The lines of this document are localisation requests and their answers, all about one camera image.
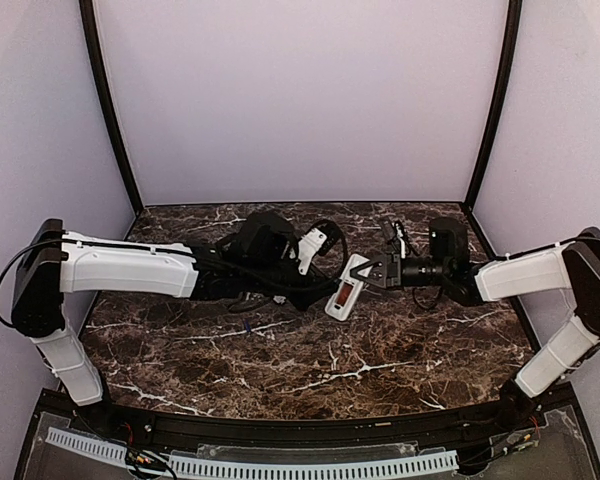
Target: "white cable tray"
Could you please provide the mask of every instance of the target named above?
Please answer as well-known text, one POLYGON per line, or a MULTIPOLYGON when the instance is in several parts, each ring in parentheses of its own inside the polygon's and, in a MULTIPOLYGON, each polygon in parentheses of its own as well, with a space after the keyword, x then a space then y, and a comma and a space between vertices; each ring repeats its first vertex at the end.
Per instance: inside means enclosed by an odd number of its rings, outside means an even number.
MULTIPOLYGON (((127 468, 124 462, 126 448, 122 445, 54 427, 49 428, 46 441, 84 457, 127 468)), ((169 466, 179 479, 195 480, 390 480, 458 469, 455 450, 392 460, 316 465, 223 462, 172 454, 169 466)))

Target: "black pole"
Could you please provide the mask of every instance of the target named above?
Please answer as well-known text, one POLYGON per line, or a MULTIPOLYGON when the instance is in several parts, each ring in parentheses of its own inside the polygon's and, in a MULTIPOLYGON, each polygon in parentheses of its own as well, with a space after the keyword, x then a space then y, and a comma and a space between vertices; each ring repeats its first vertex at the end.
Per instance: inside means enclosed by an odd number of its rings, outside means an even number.
POLYGON ((491 107, 487 116, 487 124, 482 136, 480 151, 476 160, 476 166, 471 176, 469 190, 464 200, 464 204, 473 209, 476 205, 476 200, 480 194, 480 187, 484 180, 493 142, 496 138, 500 115, 502 114, 502 106, 507 93, 507 85, 509 84, 509 76, 511 74, 511 64, 513 63, 513 54, 516 49, 516 39, 518 37, 518 27, 520 26, 520 14, 522 12, 522 0, 509 0, 509 11, 507 12, 507 25, 504 30, 504 40, 502 42, 502 51, 500 53, 500 64, 498 65, 498 74, 496 76, 496 84, 493 89, 493 97, 491 98, 491 107))
POLYGON ((93 79, 96 84, 96 90, 98 91, 98 98, 100 99, 100 108, 102 109, 102 115, 107 126, 107 132, 109 133, 111 147, 113 148, 113 153, 116 157, 118 169, 120 170, 122 181, 124 182, 124 186, 127 190, 129 201, 131 202, 131 206, 133 207, 135 214, 138 215, 144 209, 144 205, 142 204, 142 198, 140 198, 138 185, 133 177, 133 171, 131 170, 129 157, 126 149, 124 148, 124 142, 120 132, 120 125, 118 124, 116 111, 113 107, 113 99, 111 98, 109 82, 107 81, 107 74, 105 72, 104 61, 102 59, 102 50, 100 48, 98 28, 96 26, 96 17, 93 10, 93 0, 79 1, 80 13, 82 15, 82 27, 84 29, 84 38, 87 43, 89 60, 91 61, 93 79))

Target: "wire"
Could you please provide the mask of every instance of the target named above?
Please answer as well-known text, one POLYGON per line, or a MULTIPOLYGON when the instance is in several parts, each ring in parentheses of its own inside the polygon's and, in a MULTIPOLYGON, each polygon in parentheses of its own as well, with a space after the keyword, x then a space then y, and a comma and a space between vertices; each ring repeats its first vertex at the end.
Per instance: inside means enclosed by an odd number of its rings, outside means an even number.
POLYGON ((134 471, 134 476, 140 480, 149 480, 152 477, 148 477, 147 475, 145 475, 144 473, 142 473, 142 470, 140 470, 140 467, 138 467, 138 464, 133 462, 131 464, 131 467, 133 468, 134 471))
MULTIPOLYGON (((533 422, 533 424, 535 425, 535 429, 534 429, 534 433, 538 434, 538 439, 540 438, 540 432, 539 432, 539 426, 538 423, 536 421, 536 419, 532 416, 529 417, 529 419, 533 422)), ((508 455, 509 452, 511 452, 513 449, 515 449, 517 446, 522 445, 525 442, 528 442, 529 439, 531 439, 531 434, 527 433, 525 435, 522 435, 518 440, 516 440, 515 442, 513 442, 513 444, 505 447, 502 452, 493 455, 485 460, 481 460, 479 462, 474 462, 471 463, 472 460, 475 460, 476 458, 479 458, 481 456, 483 456, 485 453, 488 453, 492 450, 495 450, 497 447, 499 447, 500 445, 502 445, 503 443, 506 443, 509 441, 509 437, 511 435, 513 435, 522 425, 524 422, 518 424, 518 426, 516 426, 515 428, 513 428, 512 430, 510 430, 499 442, 496 442, 494 445, 489 445, 487 448, 485 448, 484 450, 481 450, 480 452, 476 453, 475 455, 473 455, 472 457, 467 458, 466 460, 462 461, 459 463, 459 465, 461 467, 480 467, 480 466, 486 466, 489 463, 498 460, 499 458, 504 457, 505 455, 508 455)))
POLYGON ((235 313, 235 314, 254 312, 256 310, 259 310, 262 307, 269 305, 271 302, 273 302, 273 298, 271 298, 271 297, 265 297, 264 300, 255 302, 250 305, 249 305, 250 302, 248 300, 238 300, 237 302, 233 302, 233 303, 230 303, 229 305, 227 305, 227 311, 229 313, 235 313), (245 306, 243 308, 237 308, 240 305, 245 305, 245 304, 248 306, 245 306))
POLYGON ((409 253, 413 253, 414 256, 419 257, 420 252, 416 249, 416 247, 413 245, 413 243, 411 243, 411 239, 409 238, 409 236, 405 235, 403 240, 404 240, 404 243, 407 244, 407 248, 409 249, 409 252, 407 253, 407 255, 409 253))
MULTIPOLYGON (((325 287, 328 287, 330 285, 333 284, 334 281, 336 281, 338 279, 338 277, 342 274, 342 272, 344 271, 346 264, 347 264, 347 260, 348 260, 348 256, 349 256, 349 252, 348 252, 348 247, 347 247, 347 241, 344 237, 344 234, 342 233, 342 230, 340 229, 340 227, 338 227, 335 222, 332 222, 331 220, 322 220, 319 222, 316 222, 314 225, 319 225, 321 223, 326 223, 326 222, 331 222, 333 223, 333 226, 335 228, 337 228, 337 231, 340 233, 340 242, 342 244, 342 264, 340 266, 340 268, 338 269, 338 272, 336 275, 334 275, 334 277, 330 278, 329 280, 326 280, 325 282, 321 282, 319 284, 316 285, 312 285, 310 287, 291 287, 291 286, 287 286, 287 285, 283 285, 281 283, 278 283, 274 280, 268 279, 266 277, 264 277, 263 275, 261 275, 259 272, 256 272, 250 268, 247 267, 243 267, 241 265, 236 265, 234 263, 231 262, 227 262, 224 260, 216 260, 216 259, 208 259, 208 258, 199 258, 196 257, 193 253, 191 252, 184 252, 182 250, 176 250, 176 249, 171 249, 171 248, 153 248, 147 245, 138 245, 138 244, 120 244, 120 243, 107 243, 107 242, 93 242, 93 241, 81 241, 81 243, 85 246, 91 246, 91 247, 103 247, 103 248, 117 248, 117 249, 124 249, 124 250, 142 250, 142 251, 155 251, 157 253, 167 253, 167 254, 172 254, 172 255, 183 255, 186 257, 190 257, 196 260, 196 263, 202 264, 204 265, 205 263, 207 265, 211 265, 211 266, 223 266, 225 268, 230 268, 232 270, 236 270, 238 272, 241 272, 247 276, 250 276, 251 278, 254 278, 258 281, 260 281, 261 283, 263 283, 264 285, 268 285, 270 287, 273 288, 277 288, 280 289, 284 292, 288 292, 288 293, 308 293, 308 292, 314 292, 317 290, 321 290, 325 287)), ((571 237, 571 238, 567 238, 565 240, 562 240, 560 242, 558 242, 558 245, 564 245, 566 243, 570 243, 570 242, 577 242, 577 241, 584 241, 584 242, 598 242, 600 243, 600 238, 597 237, 586 237, 586 236, 577 236, 577 237, 571 237)), ((33 243, 31 245, 28 245, 27 247, 23 248, 22 250, 20 250, 18 253, 16 253, 11 260, 9 260, 9 262, 7 263, 7 265, 4 267, 4 269, 2 270, 2 272, 0 272, 0 287, 2 286, 2 282, 4 281, 4 278, 6 277, 7 273, 9 272, 9 270, 11 269, 11 267, 13 266, 14 263, 16 263, 18 261, 18 259, 20 257, 22 257, 25 253, 30 252, 32 250, 35 250, 36 248, 40 248, 42 246, 45 245, 53 245, 53 244, 57 244, 57 243, 73 243, 73 244, 77 244, 78 241, 75 239, 71 239, 71 238, 56 238, 56 239, 50 239, 50 240, 43 240, 40 242, 36 242, 33 243)), ((500 261, 506 261, 506 260, 513 260, 519 257, 522 257, 524 255, 529 255, 531 253, 537 253, 537 252, 541 252, 550 248, 554 248, 556 246, 556 244, 551 244, 551 245, 545 245, 543 247, 538 247, 538 248, 534 248, 532 250, 526 250, 523 252, 518 252, 515 253, 513 255, 508 255, 508 256, 497 256, 494 258, 494 260, 500 260, 500 261)), ((416 302, 416 304, 422 308, 421 304, 418 304, 418 302, 415 300, 415 296, 414 296, 414 301, 416 302)), ((0 314, 0 323, 2 323, 5 327, 8 328, 15 328, 11 323, 7 322, 4 317, 0 314)))
POLYGON ((444 288, 440 287, 438 289, 438 293, 436 293, 435 298, 431 301, 429 305, 424 305, 421 301, 416 297, 416 290, 419 291, 419 287, 413 287, 411 289, 411 297, 413 298, 413 303, 415 303, 418 307, 426 312, 430 312, 438 306, 438 302, 442 298, 442 294, 444 293, 444 288))
POLYGON ((540 440, 541 435, 540 435, 540 425, 538 424, 538 420, 533 415, 531 417, 529 417, 529 418, 531 419, 531 421, 533 422, 533 424, 536 426, 535 433, 538 436, 538 440, 540 440))
POLYGON ((471 425, 492 425, 496 421, 496 417, 488 418, 486 420, 458 420, 451 423, 452 427, 469 427, 471 425))
MULTIPOLYGON (((7 273, 9 273, 9 270, 11 270, 11 267, 13 266, 13 264, 16 263, 18 261, 18 259, 20 257, 22 257, 25 253, 28 253, 31 250, 35 250, 36 248, 40 248, 40 247, 43 247, 45 245, 53 245, 53 244, 62 243, 62 242, 65 242, 65 241, 67 241, 67 239, 62 239, 62 238, 54 238, 54 239, 51 239, 51 240, 43 240, 41 242, 33 243, 33 244, 29 245, 28 247, 25 247, 22 250, 20 250, 18 253, 16 253, 11 258, 11 260, 9 260, 9 262, 7 263, 7 265, 2 269, 2 272, 0 272, 0 287, 2 286, 2 282, 4 281, 4 278, 7 276, 7 273)), ((2 323, 5 327, 15 328, 11 323, 7 322, 2 315, 0 315, 0 323, 2 323)))
POLYGON ((532 253, 538 253, 538 252, 542 252, 544 250, 549 250, 551 248, 555 248, 556 245, 565 245, 567 243, 578 242, 578 241, 582 241, 582 242, 598 242, 598 243, 600 243, 600 238, 598 238, 598 237, 586 237, 586 236, 571 237, 571 238, 567 238, 565 240, 561 240, 560 242, 557 242, 557 244, 556 243, 552 243, 550 245, 544 245, 542 247, 533 248, 531 250, 525 250, 523 252, 514 253, 512 255, 504 255, 504 256, 500 255, 500 256, 496 256, 494 258, 494 260, 499 260, 499 261, 515 260, 516 258, 524 257, 525 255, 530 255, 532 253))
MULTIPOLYGON (((178 475, 176 475, 176 472, 173 471, 173 468, 171 468, 169 466, 169 463, 167 462, 167 460, 165 460, 164 458, 161 458, 159 456, 157 456, 156 454, 152 453, 152 452, 148 452, 146 450, 138 450, 135 447, 132 447, 131 445, 129 445, 128 442, 123 442, 123 441, 117 441, 115 439, 112 438, 108 438, 105 437, 104 435, 99 434, 98 432, 96 432, 91 425, 89 425, 89 423, 85 420, 85 418, 77 411, 74 410, 73 411, 73 416, 76 417, 77 419, 79 419, 82 424, 85 426, 85 428, 89 431, 89 433, 95 435, 96 437, 98 437, 99 440, 103 441, 103 442, 107 442, 107 443, 123 443, 125 447, 127 447, 127 450, 131 453, 133 453, 136 456, 145 456, 145 457, 149 457, 150 459, 158 462, 162 467, 164 467, 164 469, 169 472, 169 474, 171 475, 171 477, 173 478, 173 480, 178 480, 178 475)), ((123 424, 123 426, 126 425, 127 427, 129 427, 129 431, 131 432, 131 435, 133 436, 133 432, 131 430, 131 426, 125 422, 125 424, 123 424)), ((137 473, 140 474, 140 478, 146 478, 144 477, 143 473, 140 471, 140 469, 138 468, 137 464, 134 462, 132 464, 132 467, 134 469, 134 471, 136 471, 137 473)))
POLYGON ((127 422, 124 422, 124 427, 129 430, 129 440, 128 440, 128 444, 131 445, 133 443, 133 429, 131 428, 131 425, 129 425, 127 422))
MULTIPOLYGON (((265 285, 283 290, 288 293, 308 293, 308 292, 318 291, 318 290, 321 290, 325 287, 332 285, 333 282, 336 281, 340 277, 342 272, 344 271, 346 264, 347 264, 347 260, 349 259, 347 241, 345 239, 344 233, 342 232, 340 227, 338 227, 338 225, 335 222, 333 222, 331 220, 321 220, 319 222, 316 222, 314 225, 324 225, 327 223, 332 224, 333 228, 340 234, 340 243, 342 245, 342 263, 341 263, 340 268, 338 269, 337 273, 332 278, 330 278, 329 280, 327 280, 325 282, 319 283, 317 285, 312 285, 309 287, 291 287, 291 286, 283 285, 283 284, 280 284, 278 282, 275 282, 271 279, 268 279, 268 278, 262 276, 259 272, 251 270, 250 268, 243 267, 241 265, 237 265, 232 262, 227 262, 224 260, 199 258, 196 255, 194 255, 192 252, 185 252, 182 250, 176 250, 176 249, 172 249, 172 248, 153 248, 151 246, 138 245, 138 244, 133 244, 133 243, 127 243, 127 244, 108 243, 108 242, 95 242, 95 241, 91 241, 91 240, 80 241, 80 243, 82 245, 89 246, 89 247, 116 248, 116 249, 123 249, 123 250, 154 251, 157 253, 166 253, 166 254, 171 254, 171 255, 183 255, 183 256, 195 259, 196 263, 201 264, 201 265, 204 265, 206 263, 206 264, 212 265, 212 266, 223 266, 225 268, 230 268, 232 270, 239 271, 247 276, 250 276, 250 277, 260 281, 261 283, 263 283, 265 285)), ((24 254, 26 254, 32 250, 35 250, 37 248, 46 246, 46 245, 54 245, 54 244, 62 244, 62 243, 77 244, 79 242, 78 242, 78 240, 72 239, 72 238, 54 238, 54 239, 42 240, 42 241, 39 241, 36 243, 32 243, 31 245, 28 245, 25 248, 23 248, 22 250, 20 250, 18 253, 16 253, 11 258, 11 260, 9 260, 9 262, 7 262, 6 266, 0 272, 0 288, 2 287, 2 283, 4 282, 4 279, 7 276, 7 273, 9 273, 9 270, 11 270, 11 267, 13 266, 13 264, 16 263, 18 261, 18 259, 20 257, 22 257, 24 254)), ((15 328, 13 326, 13 324, 9 323, 1 314, 0 314, 0 323, 2 323, 7 328, 15 328)))

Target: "dark marble surface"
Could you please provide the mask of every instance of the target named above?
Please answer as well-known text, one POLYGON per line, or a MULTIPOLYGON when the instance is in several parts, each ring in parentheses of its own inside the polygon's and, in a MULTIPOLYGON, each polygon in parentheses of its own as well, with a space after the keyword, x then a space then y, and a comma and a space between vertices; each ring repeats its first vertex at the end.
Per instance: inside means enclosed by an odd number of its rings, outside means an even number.
MULTIPOLYGON (((431 218, 464 220, 457 205, 442 203, 152 207, 130 240, 215 241, 250 212, 267 209, 299 231, 331 218, 350 252, 365 256, 384 250, 382 216, 402 220, 420 250, 431 218)), ((484 260, 473 232, 470 240, 473 260, 484 260)), ((320 265, 327 271, 339 262, 336 249, 320 265)), ((305 313, 268 305, 231 314, 228 303, 103 293, 82 340, 122 405, 250 419, 364 418, 481 403, 496 399, 532 355, 507 303, 464 308, 443 298, 426 312, 408 290, 365 290, 347 322, 324 313, 326 299, 305 313)))

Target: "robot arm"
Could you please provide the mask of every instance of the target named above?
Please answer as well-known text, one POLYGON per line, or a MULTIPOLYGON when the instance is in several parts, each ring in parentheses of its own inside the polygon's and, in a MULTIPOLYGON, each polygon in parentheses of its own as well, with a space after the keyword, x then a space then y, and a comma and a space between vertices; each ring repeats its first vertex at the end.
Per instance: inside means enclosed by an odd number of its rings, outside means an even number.
MULTIPOLYGON (((388 243, 400 237, 397 233, 395 238, 385 236, 388 243)), ((429 256, 408 258, 404 248, 394 250, 353 268, 351 277, 381 288, 439 285, 447 296, 465 306, 551 289, 573 290, 577 307, 570 318, 503 385, 498 419, 503 427, 527 418, 535 408, 534 399, 600 348, 597 228, 555 246, 480 265, 469 261, 466 228, 453 219, 439 218, 430 224, 429 256)))
POLYGON ((97 404, 105 387, 65 319, 63 294, 116 290, 209 300, 254 292, 284 296, 306 310, 337 288, 337 279, 326 277, 312 260, 338 241, 344 265, 344 237, 328 220, 298 239, 286 220, 272 212, 256 213, 238 233, 215 245, 102 240, 47 220, 32 242, 39 248, 18 265, 12 325, 36 345, 78 406, 97 404))

